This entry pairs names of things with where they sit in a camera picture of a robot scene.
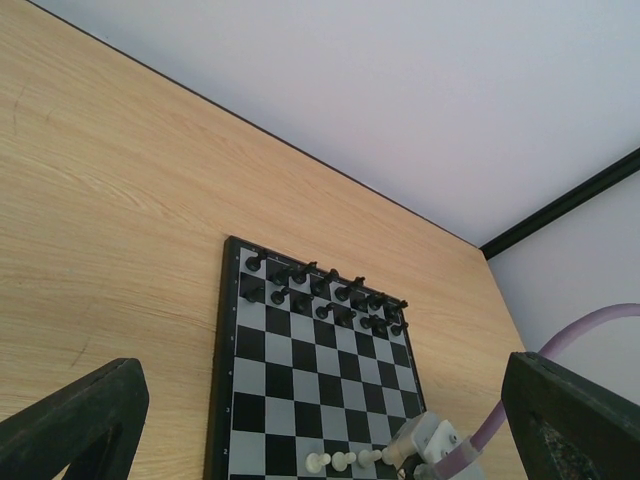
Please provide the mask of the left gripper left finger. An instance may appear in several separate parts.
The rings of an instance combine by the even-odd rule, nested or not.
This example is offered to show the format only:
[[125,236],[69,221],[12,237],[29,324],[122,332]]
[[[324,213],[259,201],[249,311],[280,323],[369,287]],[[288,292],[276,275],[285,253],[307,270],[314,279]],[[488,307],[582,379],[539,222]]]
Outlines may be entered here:
[[1,422],[1,477],[126,479],[148,407],[140,361],[114,359]]

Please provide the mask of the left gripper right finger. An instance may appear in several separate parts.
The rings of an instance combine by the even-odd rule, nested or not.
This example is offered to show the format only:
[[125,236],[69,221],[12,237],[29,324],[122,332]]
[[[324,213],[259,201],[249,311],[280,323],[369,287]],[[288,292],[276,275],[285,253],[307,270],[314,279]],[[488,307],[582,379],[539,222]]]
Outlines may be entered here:
[[639,406],[534,352],[510,355],[501,400],[529,479],[637,479]]

